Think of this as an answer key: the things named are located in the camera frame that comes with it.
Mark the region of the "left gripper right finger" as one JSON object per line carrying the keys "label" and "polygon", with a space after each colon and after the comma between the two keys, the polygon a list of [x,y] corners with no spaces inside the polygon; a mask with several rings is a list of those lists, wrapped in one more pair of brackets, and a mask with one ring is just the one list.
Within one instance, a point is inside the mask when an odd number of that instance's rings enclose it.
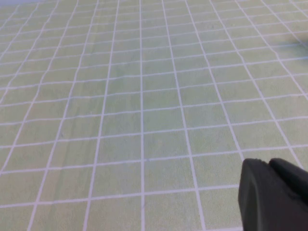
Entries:
{"label": "left gripper right finger", "polygon": [[308,172],[296,165],[281,159],[273,158],[269,166],[280,176],[288,187],[297,193],[302,201],[308,201]]}

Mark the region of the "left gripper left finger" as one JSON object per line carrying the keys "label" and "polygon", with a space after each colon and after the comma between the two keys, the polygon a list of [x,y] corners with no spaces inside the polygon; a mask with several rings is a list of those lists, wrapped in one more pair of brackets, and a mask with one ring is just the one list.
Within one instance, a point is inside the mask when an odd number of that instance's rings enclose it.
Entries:
{"label": "left gripper left finger", "polygon": [[243,161],[238,203],[245,231],[308,229],[308,202],[288,187],[269,162]]}

